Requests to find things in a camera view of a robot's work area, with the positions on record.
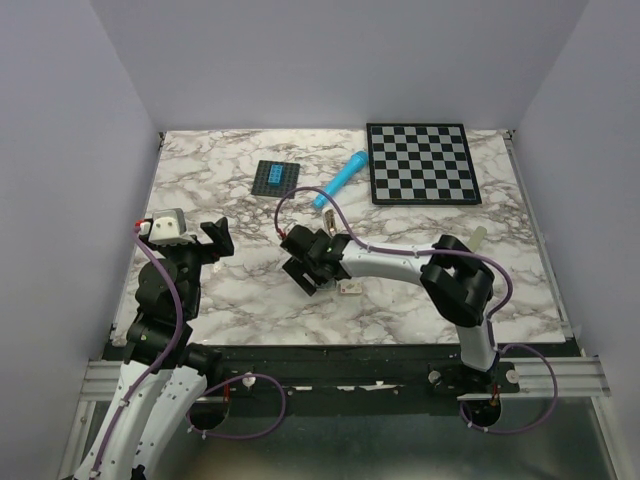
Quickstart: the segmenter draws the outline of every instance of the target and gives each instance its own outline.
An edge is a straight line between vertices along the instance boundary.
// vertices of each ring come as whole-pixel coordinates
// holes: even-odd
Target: cable
[[[551,381],[553,382],[553,399],[551,400],[551,405],[549,405],[549,408],[544,413],[544,415],[542,415],[535,422],[530,423],[525,427],[514,428],[512,430],[491,430],[489,428],[481,427],[473,423],[470,417],[467,416],[467,412],[466,412],[466,410],[469,409],[469,406],[466,404],[466,402],[460,402],[460,416],[462,417],[464,422],[467,424],[467,427],[473,428],[474,430],[478,430],[479,432],[490,433],[492,435],[517,435],[520,433],[528,432],[529,430],[533,430],[536,427],[539,427],[545,421],[547,421],[547,419],[551,416],[551,414],[555,410],[556,405],[558,403],[558,379],[556,378],[556,374],[553,371],[553,367],[551,366],[551,363],[549,363],[549,360],[547,360],[545,356],[542,355],[540,352],[538,352],[536,349],[531,348],[530,346],[524,345],[522,343],[510,343],[509,345],[505,346],[502,350],[500,350],[499,354],[502,356],[512,348],[521,348],[523,350],[526,350],[534,354],[536,357],[542,360],[544,364],[547,366],[547,368],[549,369],[549,374],[551,375]]]
[[[140,240],[140,238],[138,237],[139,231],[140,229],[138,227],[134,229],[134,232],[133,232],[134,242],[136,243],[138,248],[142,250],[142,253],[144,253],[147,256],[151,264],[158,270],[158,272],[160,273],[164,281],[167,283],[167,287],[169,288],[169,291],[171,292],[171,297],[173,298],[173,304],[176,308],[176,329],[173,333],[173,336],[171,337],[171,340],[169,341],[165,349],[162,351],[162,353],[158,355],[158,358],[156,358],[151,365],[149,365],[149,368],[147,368],[144,372],[142,372],[142,374],[138,377],[138,379],[135,382],[133,382],[133,384],[129,387],[129,390],[127,390],[127,392],[122,397],[122,401],[120,402],[120,405],[114,412],[113,417],[109,422],[109,426],[107,427],[107,430],[104,433],[104,437],[102,438],[102,442],[100,443],[98,452],[96,453],[96,459],[93,462],[93,467],[91,467],[91,469],[94,472],[99,472],[100,464],[102,462],[102,457],[104,457],[104,452],[106,451],[107,445],[109,444],[109,439],[111,438],[111,435],[113,435],[113,432],[116,428],[116,425],[118,424],[118,420],[120,419],[120,416],[122,415],[122,412],[124,411],[125,406],[129,403],[129,400],[134,395],[134,393],[136,392],[140,384],[144,381],[144,379],[147,378],[155,370],[157,370],[160,367],[160,365],[162,365],[162,362],[164,362],[164,360],[167,358],[169,353],[171,353],[171,350],[173,350],[175,346],[178,344],[178,341],[180,340],[180,335],[182,334],[182,327],[184,324],[183,317],[182,317],[182,302],[180,301],[180,295],[178,294],[178,290],[173,284],[173,280],[171,280],[171,276],[169,275],[167,270],[162,266],[160,261],[155,257],[155,255],[149,249],[149,247],[147,247],[142,242],[142,240]]]
[[[273,223],[274,223],[274,226],[276,228],[276,232],[278,233],[280,238],[282,238],[283,240],[286,237],[286,234],[278,226],[278,215],[280,213],[280,209],[282,208],[282,204],[285,202],[285,200],[287,198],[289,198],[294,193],[303,192],[303,191],[316,192],[316,193],[319,193],[319,194],[324,195],[325,197],[327,197],[327,200],[329,200],[331,205],[333,205],[333,208],[336,210],[336,213],[340,217],[340,220],[342,220],[344,228],[346,228],[346,230],[349,233],[349,236],[351,237],[351,239],[354,242],[356,242],[356,244],[358,246],[366,249],[367,251],[378,252],[378,253],[386,253],[386,254],[391,254],[391,255],[421,256],[421,257],[422,256],[427,256],[427,255],[453,255],[453,256],[458,256],[458,257],[473,258],[475,260],[480,260],[481,262],[485,262],[485,263],[488,263],[489,265],[491,265],[498,272],[500,272],[500,274],[504,278],[504,281],[507,284],[507,293],[502,298],[502,300],[500,300],[500,302],[498,302],[494,307],[491,308],[491,310],[489,310],[489,312],[487,312],[487,316],[486,316],[487,320],[491,319],[491,317],[493,316],[494,313],[496,313],[498,310],[500,310],[502,307],[504,307],[509,302],[509,300],[511,300],[511,297],[513,296],[513,282],[511,280],[511,277],[509,276],[509,273],[498,262],[496,262],[495,260],[492,260],[492,259],[490,259],[488,257],[483,256],[483,255],[478,255],[476,253],[461,252],[459,250],[438,250],[438,249],[434,248],[434,249],[429,249],[429,250],[418,250],[418,251],[414,252],[412,250],[400,250],[400,249],[395,249],[395,248],[376,247],[375,245],[369,245],[369,244],[365,243],[364,241],[362,241],[355,234],[355,232],[351,228],[351,225],[349,225],[349,222],[347,221],[346,217],[344,216],[344,213],[342,213],[342,210],[340,209],[340,206],[336,203],[336,201],[333,199],[333,197],[331,195],[329,195],[328,193],[324,192],[322,189],[320,189],[318,187],[297,187],[297,188],[294,188],[293,190],[288,191],[280,199],[280,201],[278,202],[278,205],[276,206],[276,211],[275,211],[274,217],[273,217]]]
[[[285,410],[287,408],[287,395],[284,391],[284,388],[282,388],[282,385],[280,385],[280,383],[275,378],[270,377],[269,375],[264,375],[262,373],[246,373],[244,375],[238,375],[237,377],[233,377],[233,378],[230,378],[229,380],[225,380],[224,382],[219,383],[215,387],[211,387],[209,390],[205,391],[202,395],[209,395],[210,393],[213,393],[216,390],[219,390],[233,382],[242,380],[243,378],[263,378],[265,380],[269,380],[271,383],[273,383],[276,386],[276,388],[280,392],[280,397],[282,399],[282,402],[280,404],[280,413],[278,414],[278,418],[276,419],[276,421],[273,422],[273,424],[271,424],[270,427],[266,428],[265,430],[262,430],[261,432],[250,433],[248,435],[227,435],[225,433],[208,432],[206,430],[200,430],[199,428],[197,428],[191,421],[191,412],[187,412],[187,421],[189,422],[189,425],[190,425],[189,431],[196,431],[202,434],[203,436],[213,437],[213,438],[223,438],[225,440],[252,440],[254,438],[260,438],[260,437],[269,435],[276,428],[278,428],[278,426],[284,419]]]

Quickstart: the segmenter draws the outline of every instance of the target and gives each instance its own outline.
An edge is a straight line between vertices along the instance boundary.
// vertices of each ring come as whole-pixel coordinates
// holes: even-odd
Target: marble tabletop
[[[443,234],[468,239],[488,233],[478,253],[511,274],[512,301],[494,318],[499,342],[562,342],[559,314],[542,266],[531,222],[502,136],[467,131],[483,203],[472,207],[379,207],[371,203],[363,169],[338,193],[354,230],[376,242],[431,243]],[[298,185],[326,185],[350,156],[365,148],[363,130],[230,130],[169,132],[148,212],[181,207],[188,228],[229,219],[236,254],[203,268],[200,315],[191,341],[216,345],[456,343],[425,291],[415,285],[367,278],[363,293],[319,291],[307,296],[280,268],[273,213],[278,199],[250,194],[260,160],[300,163]],[[283,208],[284,226],[321,228],[315,194],[298,194]],[[137,252],[115,321],[114,344],[125,342],[135,316],[134,292],[145,258]],[[497,279],[496,296],[504,294]]]

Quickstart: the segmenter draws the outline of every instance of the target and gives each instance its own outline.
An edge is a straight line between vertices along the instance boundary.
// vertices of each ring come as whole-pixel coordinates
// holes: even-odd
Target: blue block
[[[267,183],[272,187],[277,187],[280,185],[280,182],[282,182],[282,165],[271,165]]]

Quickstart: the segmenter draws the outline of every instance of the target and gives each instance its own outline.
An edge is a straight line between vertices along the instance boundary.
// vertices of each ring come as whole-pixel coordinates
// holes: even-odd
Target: blue cylinder
[[[329,185],[324,188],[324,191],[333,197],[351,177],[362,170],[362,167],[367,164],[368,160],[369,156],[367,155],[367,152],[360,151],[354,153],[340,173],[338,173],[338,175],[331,180]],[[326,205],[327,201],[328,200],[324,195],[318,195],[313,201],[313,206],[316,208],[322,208]]]

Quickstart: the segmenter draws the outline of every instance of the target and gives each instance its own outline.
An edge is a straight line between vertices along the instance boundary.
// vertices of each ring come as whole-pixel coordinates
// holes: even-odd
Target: black square
[[[280,185],[269,185],[269,173],[273,165],[282,166],[282,181]],[[256,176],[253,179],[251,194],[258,197],[276,197],[281,198],[289,190],[298,185],[298,175],[300,173],[299,163],[271,162],[268,160],[260,160]]]
[[[481,203],[463,125],[368,124],[367,135],[369,152],[375,157],[375,161],[369,162],[374,204]],[[374,144],[373,138],[380,140]]]

